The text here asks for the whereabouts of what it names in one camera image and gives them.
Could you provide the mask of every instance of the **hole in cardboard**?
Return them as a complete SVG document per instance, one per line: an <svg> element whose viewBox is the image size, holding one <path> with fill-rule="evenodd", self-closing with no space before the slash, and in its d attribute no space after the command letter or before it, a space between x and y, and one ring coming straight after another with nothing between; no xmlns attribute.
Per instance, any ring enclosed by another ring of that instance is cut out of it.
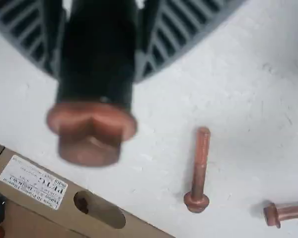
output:
<svg viewBox="0 0 298 238"><path fill-rule="evenodd" d="M82 213L98 219L112 228L122 229L126 225L126 218L117 206L91 192L76 193L74 204Z"/></svg>

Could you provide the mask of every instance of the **copper bolt head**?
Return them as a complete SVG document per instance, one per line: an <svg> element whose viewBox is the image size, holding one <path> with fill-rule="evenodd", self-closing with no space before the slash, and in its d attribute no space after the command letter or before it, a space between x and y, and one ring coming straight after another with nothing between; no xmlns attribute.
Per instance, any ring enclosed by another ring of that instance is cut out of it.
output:
<svg viewBox="0 0 298 238"><path fill-rule="evenodd" d="M188 192L184 195L184 203L190 212L201 213L208 207L210 200L205 194L202 195L201 199L194 200L192 193Z"/></svg>
<svg viewBox="0 0 298 238"><path fill-rule="evenodd" d="M276 226L278 229L281 227L278 211L274 203L264 208L264 215L268 226Z"/></svg>
<svg viewBox="0 0 298 238"><path fill-rule="evenodd" d="M48 113L47 124L59 135L59 155L89 167L117 162L121 143L137 130L131 114L106 103L57 103Z"/></svg>

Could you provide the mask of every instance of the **white label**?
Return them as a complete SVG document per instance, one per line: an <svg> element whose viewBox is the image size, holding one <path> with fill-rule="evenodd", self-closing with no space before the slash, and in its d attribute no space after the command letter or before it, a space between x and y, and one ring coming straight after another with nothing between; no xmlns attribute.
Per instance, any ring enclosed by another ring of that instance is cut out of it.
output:
<svg viewBox="0 0 298 238"><path fill-rule="evenodd" d="M68 184L25 159L13 155L0 175L0 181L29 197L58 210Z"/></svg>

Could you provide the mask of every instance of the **copper bolt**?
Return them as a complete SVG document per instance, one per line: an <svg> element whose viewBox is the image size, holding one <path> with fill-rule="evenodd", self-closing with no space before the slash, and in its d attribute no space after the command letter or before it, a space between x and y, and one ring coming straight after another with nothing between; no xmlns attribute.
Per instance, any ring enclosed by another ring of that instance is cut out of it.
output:
<svg viewBox="0 0 298 238"><path fill-rule="evenodd" d="M193 213L203 212L210 203L209 198L204 194L210 137L211 133L208 128L199 128L196 139L192 190L184 195L184 203Z"/></svg>
<svg viewBox="0 0 298 238"><path fill-rule="evenodd" d="M298 218L298 206L276 207L274 203L264 208L264 215L268 226L281 227L280 222Z"/></svg>

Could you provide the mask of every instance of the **white surface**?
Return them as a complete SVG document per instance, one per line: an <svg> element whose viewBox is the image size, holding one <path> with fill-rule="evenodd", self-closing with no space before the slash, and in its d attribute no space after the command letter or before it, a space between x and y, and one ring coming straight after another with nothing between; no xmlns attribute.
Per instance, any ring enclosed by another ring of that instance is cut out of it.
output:
<svg viewBox="0 0 298 238"><path fill-rule="evenodd" d="M135 86L138 135L104 169L66 164L45 125L57 84L0 36L0 143L177 238L297 237L262 203L298 201L298 0L249 0L208 39ZM212 132L207 210L186 210L194 130Z"/></svg>
<svg viewBox="0 0 298 238"><path fill-rule="evenodd" d="M13 155L0 174L0 181L44 205L58 210L68 184L25 159Z"/></svg>

